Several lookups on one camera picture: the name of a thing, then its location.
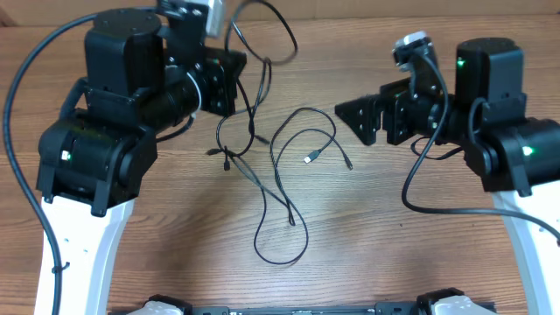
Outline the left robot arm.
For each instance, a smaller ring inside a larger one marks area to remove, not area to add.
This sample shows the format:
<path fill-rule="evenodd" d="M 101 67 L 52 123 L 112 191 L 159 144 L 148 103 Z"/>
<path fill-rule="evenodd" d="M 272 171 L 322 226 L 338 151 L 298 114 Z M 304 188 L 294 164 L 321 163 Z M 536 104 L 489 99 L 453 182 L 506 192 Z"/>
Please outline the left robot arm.
<path fill-rule="evenodd" d="M 84 38 L 87 74 L 38 144 L 37 188 L 60 259 L 44 257 L 35 311 L 107 310 L 116 252 L 158 144 L 200 111 L 230 116 L 241 52 L 208 47 L 224 17 L 213 4 L 161 1 L 105 10 Z"/>

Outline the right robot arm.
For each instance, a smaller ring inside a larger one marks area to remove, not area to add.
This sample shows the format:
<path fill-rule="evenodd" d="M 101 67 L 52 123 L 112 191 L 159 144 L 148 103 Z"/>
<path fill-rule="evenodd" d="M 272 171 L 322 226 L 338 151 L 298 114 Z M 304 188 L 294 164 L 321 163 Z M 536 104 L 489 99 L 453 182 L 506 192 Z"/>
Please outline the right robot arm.
<path fill-rule="evenodd" d="M 336 115 L 365 144 L 454 144 L 490 193 L 514 249 L 528 311 L 559 311 L 559 124 L 526 114 L 524 54 L 509 38 L 458 45 L 449 90 L 431 39 L 416 32 L 392 50 L 407 76 L 338 104 Z"/>

